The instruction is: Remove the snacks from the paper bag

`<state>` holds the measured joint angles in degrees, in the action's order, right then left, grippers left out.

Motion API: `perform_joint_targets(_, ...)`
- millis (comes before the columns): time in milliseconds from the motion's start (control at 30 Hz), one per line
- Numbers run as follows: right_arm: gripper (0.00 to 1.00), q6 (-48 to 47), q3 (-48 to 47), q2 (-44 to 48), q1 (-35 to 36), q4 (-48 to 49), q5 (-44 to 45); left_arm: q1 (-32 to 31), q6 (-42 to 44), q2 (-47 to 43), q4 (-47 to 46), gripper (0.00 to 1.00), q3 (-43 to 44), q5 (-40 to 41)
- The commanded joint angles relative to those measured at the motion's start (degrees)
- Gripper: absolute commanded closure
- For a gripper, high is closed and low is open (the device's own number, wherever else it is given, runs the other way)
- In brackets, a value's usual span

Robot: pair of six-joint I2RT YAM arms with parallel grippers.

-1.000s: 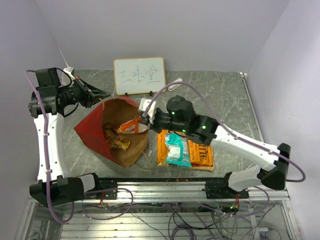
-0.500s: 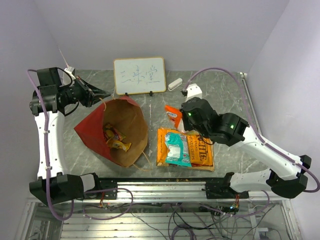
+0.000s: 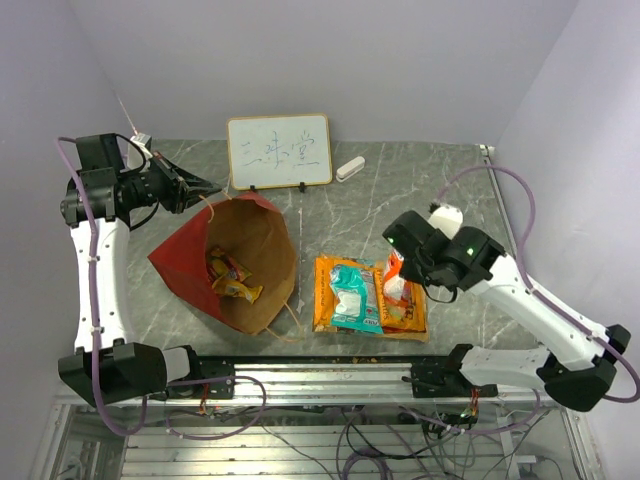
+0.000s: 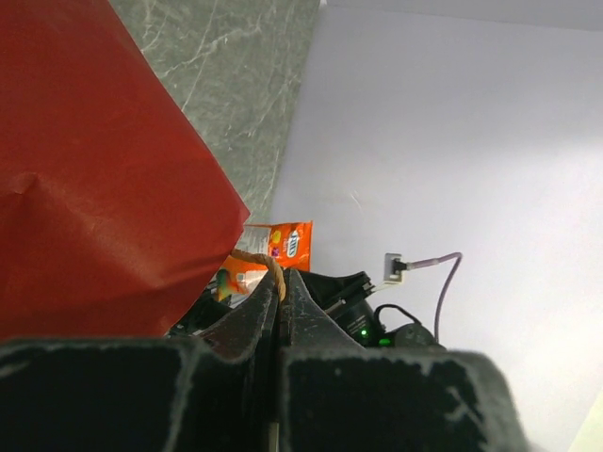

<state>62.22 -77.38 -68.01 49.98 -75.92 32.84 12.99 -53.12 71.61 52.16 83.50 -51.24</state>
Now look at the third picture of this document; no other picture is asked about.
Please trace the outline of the red brown paper bag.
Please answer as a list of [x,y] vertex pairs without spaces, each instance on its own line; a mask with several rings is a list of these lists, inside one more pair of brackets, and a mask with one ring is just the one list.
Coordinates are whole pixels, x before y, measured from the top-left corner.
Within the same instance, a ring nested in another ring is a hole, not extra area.
[[[177,297],[241,333],[273,334],[272,322],[291,309],[296,251],[281,210],[257,193],[209,202],[149,260]],[[226,260],[248,270],[239,282],[261,289],[255,300],[222,291],[215,268]]]

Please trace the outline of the teal white snack bag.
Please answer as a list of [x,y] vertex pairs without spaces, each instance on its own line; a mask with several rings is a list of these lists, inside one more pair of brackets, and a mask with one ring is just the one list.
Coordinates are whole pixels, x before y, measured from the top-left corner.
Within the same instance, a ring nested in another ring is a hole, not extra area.
[[329,278],[335,303],[330,324],[367,334],[383,334],[374,271],[337,264]]

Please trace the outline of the yellow red candy packet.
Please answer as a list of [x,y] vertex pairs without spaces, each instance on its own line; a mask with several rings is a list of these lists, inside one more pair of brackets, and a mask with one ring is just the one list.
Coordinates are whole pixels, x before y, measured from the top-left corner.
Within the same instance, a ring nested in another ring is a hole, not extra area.
[[250,287],[243,282],[230,277],[218,278],[213,284],[212,289],[220,296],[230,298],[241,298],[253,304],[263,291],[262,286]]

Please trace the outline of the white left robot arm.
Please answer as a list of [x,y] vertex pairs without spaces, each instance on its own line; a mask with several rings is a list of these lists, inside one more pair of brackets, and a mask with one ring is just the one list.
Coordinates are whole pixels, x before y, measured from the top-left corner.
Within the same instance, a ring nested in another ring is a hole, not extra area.
[[79,320],[72,355],[58,361],[60,379],[89,405],[167,393],[192,397],[204,373],[190,346],[162,350],[134,341],[127,306],[131,213],[142,207],[180,214],[220,192],[205,180],[132,138],[139,155],[128,165],[117,133],[70,139],[80,166],[60,204],[78,264]]

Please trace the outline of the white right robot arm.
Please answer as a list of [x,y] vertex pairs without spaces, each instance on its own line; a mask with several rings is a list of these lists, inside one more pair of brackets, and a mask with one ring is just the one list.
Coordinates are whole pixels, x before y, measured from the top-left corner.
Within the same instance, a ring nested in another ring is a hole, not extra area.
[[442,387],[455,396],[485,385],[528,388],[569,409],[592,410],[613,384],[629,331],[593,322],[545,289],[527,285],[501,244],[462,221],[462,213],[448,205],[428,218],[413,210],[397,217],[383,237],[401,256],[401,278],[422,288],[473,294],[509,315],[540,345],[491,350],[458,344],[440,373]]

